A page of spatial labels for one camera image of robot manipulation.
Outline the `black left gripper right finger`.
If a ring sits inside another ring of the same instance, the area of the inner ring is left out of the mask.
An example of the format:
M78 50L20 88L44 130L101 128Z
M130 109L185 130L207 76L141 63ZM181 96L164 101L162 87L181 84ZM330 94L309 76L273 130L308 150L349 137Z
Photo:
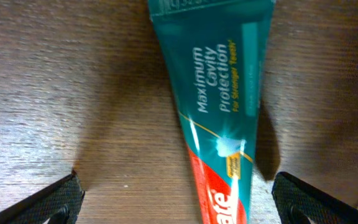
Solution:
M275 176L272 196L284 224L356 224L358 209L287 173Z

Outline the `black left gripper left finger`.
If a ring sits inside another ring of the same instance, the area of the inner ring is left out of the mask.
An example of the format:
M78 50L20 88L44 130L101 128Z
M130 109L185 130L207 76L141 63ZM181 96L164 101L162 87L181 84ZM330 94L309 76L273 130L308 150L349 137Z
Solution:
M75 224L85 197L75 171L0 212L0 224Z

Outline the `green red toothpaste tube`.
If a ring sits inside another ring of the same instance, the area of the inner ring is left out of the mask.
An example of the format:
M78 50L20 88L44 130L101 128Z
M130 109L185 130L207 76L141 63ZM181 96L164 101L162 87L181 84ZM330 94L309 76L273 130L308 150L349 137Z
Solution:
M273 0L149 1L204 223L249 223Z

